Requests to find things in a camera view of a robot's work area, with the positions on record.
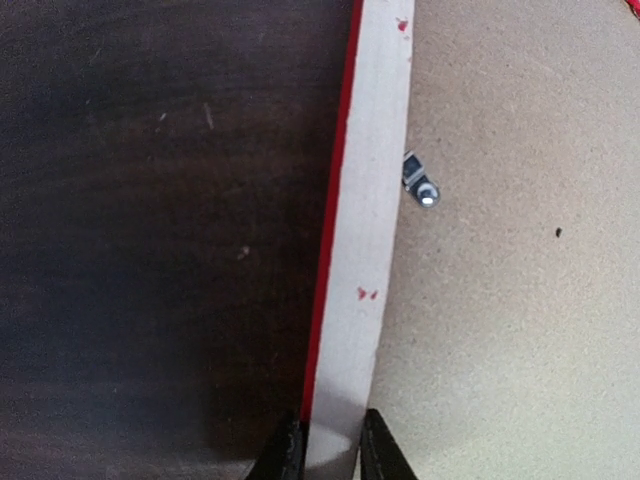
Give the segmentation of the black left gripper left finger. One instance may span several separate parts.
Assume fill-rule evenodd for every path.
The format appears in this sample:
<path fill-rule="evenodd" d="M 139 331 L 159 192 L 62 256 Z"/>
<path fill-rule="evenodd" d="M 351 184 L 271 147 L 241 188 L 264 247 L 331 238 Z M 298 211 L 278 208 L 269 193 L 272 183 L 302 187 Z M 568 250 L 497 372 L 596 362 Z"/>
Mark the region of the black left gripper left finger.
<path fill-rule="evenodd" d="M 300 480 L 305 455 L 304 429 L 298 416 L 287 412 L 253 464 L 247 480 Z"/>

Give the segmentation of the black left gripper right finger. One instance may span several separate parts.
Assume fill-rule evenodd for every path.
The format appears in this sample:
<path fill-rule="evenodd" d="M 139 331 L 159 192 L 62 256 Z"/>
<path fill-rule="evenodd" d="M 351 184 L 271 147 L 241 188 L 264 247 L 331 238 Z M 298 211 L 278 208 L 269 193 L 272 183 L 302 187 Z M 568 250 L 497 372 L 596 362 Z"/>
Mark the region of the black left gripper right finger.
<path fill-rule="evenodd" d="M 377 409 L 368 409 L 360 439 L 360 478 L 417 480 L 389 427 Z"/>

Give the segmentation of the red picture frame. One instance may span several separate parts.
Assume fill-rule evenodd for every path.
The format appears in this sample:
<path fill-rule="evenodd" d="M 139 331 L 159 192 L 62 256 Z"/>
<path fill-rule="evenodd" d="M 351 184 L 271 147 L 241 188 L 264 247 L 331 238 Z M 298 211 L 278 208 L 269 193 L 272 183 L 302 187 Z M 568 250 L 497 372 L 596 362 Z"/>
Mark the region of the red picture frame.
<path fill-rule="evenodd" d="M 307 479 L 355 470 L 393 258 L 414 9 L 353 6 L 301 405 Z"/>

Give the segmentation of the brown frame backing board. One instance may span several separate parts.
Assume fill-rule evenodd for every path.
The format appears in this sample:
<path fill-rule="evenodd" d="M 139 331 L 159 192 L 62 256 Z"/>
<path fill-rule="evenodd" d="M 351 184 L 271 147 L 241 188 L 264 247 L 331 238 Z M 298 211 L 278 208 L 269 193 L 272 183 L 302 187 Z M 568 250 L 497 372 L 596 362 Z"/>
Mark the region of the brown frame backing board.
<path fill-rule="evenodd" d="M 371 401 L 422 479 L 639 475 L 639 23 L 420 1 Z"/>

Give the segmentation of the metal frame retaining clip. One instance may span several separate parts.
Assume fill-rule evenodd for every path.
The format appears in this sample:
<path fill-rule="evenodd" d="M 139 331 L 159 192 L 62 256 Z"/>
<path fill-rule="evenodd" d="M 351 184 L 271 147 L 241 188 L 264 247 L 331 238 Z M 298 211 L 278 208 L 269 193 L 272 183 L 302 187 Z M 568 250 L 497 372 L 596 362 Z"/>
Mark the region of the metal frame retaining clip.
<path fill-rule="evenodd" d="M 422 162 L 408 151 L 404 155 L 402 183 L 405 191 L 425 209 L 435 207 L 440 200 L 439 188 L 427 176 Z"/>

